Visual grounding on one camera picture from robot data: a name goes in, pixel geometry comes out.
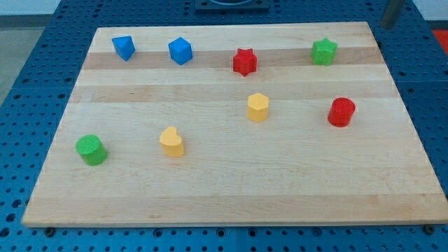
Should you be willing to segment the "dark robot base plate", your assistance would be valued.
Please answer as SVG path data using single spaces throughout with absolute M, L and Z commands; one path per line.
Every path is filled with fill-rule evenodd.
M 194 0 L 196 11 L 268 10 L 269 0 Z

